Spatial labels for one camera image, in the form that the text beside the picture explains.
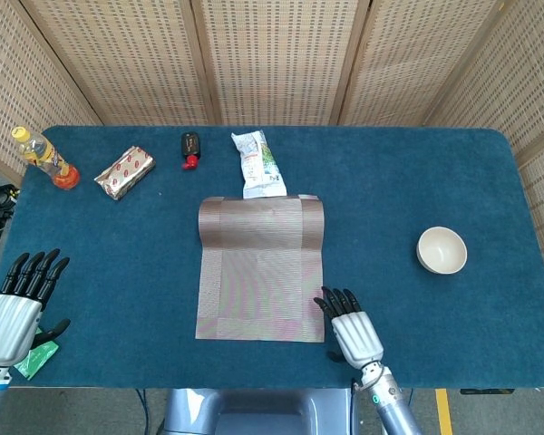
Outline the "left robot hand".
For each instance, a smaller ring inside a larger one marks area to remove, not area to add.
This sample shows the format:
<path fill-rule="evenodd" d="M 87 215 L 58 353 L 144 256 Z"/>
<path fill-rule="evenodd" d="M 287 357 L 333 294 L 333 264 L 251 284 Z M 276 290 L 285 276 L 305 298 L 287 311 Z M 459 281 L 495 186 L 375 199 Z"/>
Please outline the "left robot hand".
<path fill-rule="evenodd" d="M 55 327 L 38 328 L 57 282 L 70 258 L 58 248 L 34 255 L 22 253 L 9 267 L 0 286 L 0 368 L 21 362 L 27 354 L 63 334 L 71 324 L 62 319 Z"/>

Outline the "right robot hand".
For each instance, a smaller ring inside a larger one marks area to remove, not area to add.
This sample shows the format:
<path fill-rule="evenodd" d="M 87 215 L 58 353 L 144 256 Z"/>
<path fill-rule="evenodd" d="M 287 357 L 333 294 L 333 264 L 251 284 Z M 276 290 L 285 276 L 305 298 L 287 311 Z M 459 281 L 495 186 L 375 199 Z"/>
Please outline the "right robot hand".
<path fill-rule="evenodd" d="M 384 347 L 356 296 L 346 288 L 322 286 L 321 290 L 323 296 L 315 297 L 314 302 L 332 326 L 342 358 L 358 370 L 380 362 Z"/>

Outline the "brown woven placemat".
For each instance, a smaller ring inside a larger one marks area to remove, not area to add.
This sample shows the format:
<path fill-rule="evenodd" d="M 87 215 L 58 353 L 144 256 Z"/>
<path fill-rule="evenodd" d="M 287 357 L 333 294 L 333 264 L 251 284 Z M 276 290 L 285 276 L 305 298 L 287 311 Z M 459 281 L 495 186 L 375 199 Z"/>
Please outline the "brown woven placemat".
<path fill-rule="evenodd" d="M 321 343 L 325 215 L 312 195 L 205 199 L 196 338 Z"/>

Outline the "white bowl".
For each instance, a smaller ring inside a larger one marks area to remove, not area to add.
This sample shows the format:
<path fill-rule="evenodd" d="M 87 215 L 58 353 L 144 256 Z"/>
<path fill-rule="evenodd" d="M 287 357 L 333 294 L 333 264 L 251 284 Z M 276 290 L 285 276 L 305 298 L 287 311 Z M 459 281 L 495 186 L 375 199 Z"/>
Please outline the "white bowl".
<path fill-rule="evenodd" d="M 452 275 L 466 265 L 468 250 L 462 238 L 447 227 L 427 228 L 416 245 L 418 261 L 429 272 Z"/>

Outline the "green tea sachet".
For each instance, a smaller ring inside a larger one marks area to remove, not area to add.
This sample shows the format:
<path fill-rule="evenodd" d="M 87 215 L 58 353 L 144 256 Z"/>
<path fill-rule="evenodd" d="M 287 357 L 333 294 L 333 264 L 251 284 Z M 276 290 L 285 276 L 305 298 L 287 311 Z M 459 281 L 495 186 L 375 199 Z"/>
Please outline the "green tea sachet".
<path fill-rule="evenodd" d="M 49 362 L 58 352 L 59 345 L 54 341 L 48 341 L 31 349 L 26 357 L 15 365 L 15 369 L 27 380 L 33 377 Z"/>

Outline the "grey-blue robot torso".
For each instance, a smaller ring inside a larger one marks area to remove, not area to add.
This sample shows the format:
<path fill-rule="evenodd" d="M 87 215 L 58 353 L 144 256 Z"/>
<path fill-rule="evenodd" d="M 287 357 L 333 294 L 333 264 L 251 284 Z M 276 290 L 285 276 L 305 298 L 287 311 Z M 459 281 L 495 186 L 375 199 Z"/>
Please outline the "grey-blue robot torso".
<path fill-rule="evenodd" d="M 157 435 L 358 435 L 349 389 L 173 389 Z"/>

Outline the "yellow-capped orange drink bottle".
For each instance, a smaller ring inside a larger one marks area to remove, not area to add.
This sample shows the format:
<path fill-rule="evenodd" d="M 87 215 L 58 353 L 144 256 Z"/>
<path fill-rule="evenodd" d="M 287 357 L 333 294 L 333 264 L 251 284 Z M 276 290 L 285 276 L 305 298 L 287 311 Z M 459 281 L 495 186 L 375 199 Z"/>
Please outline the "yellow-capped orange drink bottle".
<path fill-rule="evenodd" d="M 45 173 L 56 187 L 73 189 L 79 183 L 78 169 L 68 163 L 44 135 L 23 126 L 14 127 L 11 135 L 26 162 Z"/>

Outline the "blue felt table cover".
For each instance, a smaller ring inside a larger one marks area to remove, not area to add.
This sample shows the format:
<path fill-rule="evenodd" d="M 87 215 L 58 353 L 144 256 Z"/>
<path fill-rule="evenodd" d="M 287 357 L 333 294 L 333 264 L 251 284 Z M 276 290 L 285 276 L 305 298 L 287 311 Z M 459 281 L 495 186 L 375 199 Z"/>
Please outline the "blue felt table cover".
<path fill-rule="evenodd" d="M 339 388 L 356 371 L 322 343 L 195 336 L 198 212 L 237 197 L 232 127 L 201 127 L 199 167 L 181 168 L 180 126 L 55 126 L 76 188 L 29 169 L 0 264 L 58 248 L 70 263 L 44 312 L 68 318 L 33 387 Z M 403 387 L 544 387 L 544 262 L 507 139 L 496 130 L 266 127 L 287 190 L 325 209 L 324 282 L 350 289 Z M 155 167 L 121 199 L 94 178 L 131 146 Z M 430 227 L 464 241 L 452 275 L 418 261 Z"/>

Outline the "gold snack pack red print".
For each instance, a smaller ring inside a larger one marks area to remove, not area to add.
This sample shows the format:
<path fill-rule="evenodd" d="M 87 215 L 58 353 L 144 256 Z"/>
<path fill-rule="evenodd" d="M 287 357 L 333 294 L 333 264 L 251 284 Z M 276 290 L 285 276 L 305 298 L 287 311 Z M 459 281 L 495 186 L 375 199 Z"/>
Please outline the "gold snack pack red print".
<path fill-rule="evenodd" d="M 119 200 L 154 167 L 155 159 L 150 153 L 131 146 L 94 181 L 110 198 Z"/>

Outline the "white crinkled snack bag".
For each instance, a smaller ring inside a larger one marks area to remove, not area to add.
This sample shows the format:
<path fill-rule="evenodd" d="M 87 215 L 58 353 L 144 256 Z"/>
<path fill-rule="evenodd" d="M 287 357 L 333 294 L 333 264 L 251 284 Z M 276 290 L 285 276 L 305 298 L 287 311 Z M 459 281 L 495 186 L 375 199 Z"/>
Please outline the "white crinkled snack bag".
<path fill-rule="evenodd" d="M 287 188 L 262 130 L 231 134 L 240 155 L 243 199 L 284 197 Z"/>

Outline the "black bottle red cap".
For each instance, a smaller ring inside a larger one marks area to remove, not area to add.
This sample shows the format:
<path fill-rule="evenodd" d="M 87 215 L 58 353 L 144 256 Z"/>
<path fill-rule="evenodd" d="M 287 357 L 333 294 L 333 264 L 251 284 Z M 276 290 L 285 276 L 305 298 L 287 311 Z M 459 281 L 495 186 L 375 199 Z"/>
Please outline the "black bottle red cap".
<path fill-rule="evenodd" d="M 181 154 L 185 159 L 182 164 L 184 170 L 193 170 L 198 167 L 201 150 L 197 132 L 190 131 L 181 135 Z"/>

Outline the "woven bamboo folding screen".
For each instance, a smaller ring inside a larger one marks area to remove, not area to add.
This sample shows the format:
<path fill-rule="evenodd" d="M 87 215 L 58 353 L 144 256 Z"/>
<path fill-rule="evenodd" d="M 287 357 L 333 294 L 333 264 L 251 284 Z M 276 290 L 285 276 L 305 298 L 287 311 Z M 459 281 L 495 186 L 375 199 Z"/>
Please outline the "woven bamboo folding screen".
<path fill-rule="evenodd" d="M 0 0 L 0 175 L 24 124 L 479 126 L 544 256 L 544 0 Z"/>

